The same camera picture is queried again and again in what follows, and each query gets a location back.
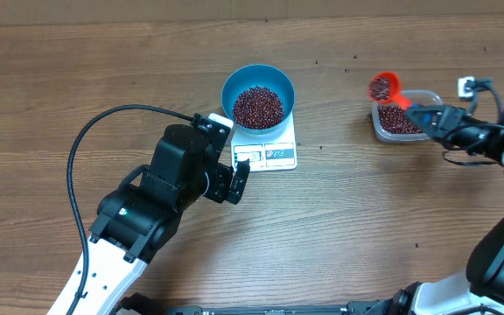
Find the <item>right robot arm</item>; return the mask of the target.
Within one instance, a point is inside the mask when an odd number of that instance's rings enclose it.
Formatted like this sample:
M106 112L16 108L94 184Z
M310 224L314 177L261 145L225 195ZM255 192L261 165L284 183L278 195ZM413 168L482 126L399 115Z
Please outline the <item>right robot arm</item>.
M450 105L417 106L407 117L447 151L481 155L504 168L504 111L496 123ZM373 314L504 314L504 217L476 245L465 271L434 283L413 283Z

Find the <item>orange scoop with blue handle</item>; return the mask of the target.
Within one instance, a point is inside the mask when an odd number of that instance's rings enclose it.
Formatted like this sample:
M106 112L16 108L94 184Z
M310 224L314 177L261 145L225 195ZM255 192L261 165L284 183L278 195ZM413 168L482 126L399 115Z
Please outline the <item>orange scoop with blue handle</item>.
M369 83L369 98L380 105L395 103L400 109L406 110L416 104L402 95L402 84L396 73L378 73Z

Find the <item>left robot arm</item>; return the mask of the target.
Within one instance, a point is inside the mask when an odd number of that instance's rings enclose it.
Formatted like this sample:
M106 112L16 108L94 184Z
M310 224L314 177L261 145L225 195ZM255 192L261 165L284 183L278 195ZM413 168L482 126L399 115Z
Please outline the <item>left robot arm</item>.
M234 124L217 114L168 126L150 164L129 173L97 207L97 217L51 314L109 314L177 233L182 213L197 199L238 204L249 164L221 164Z

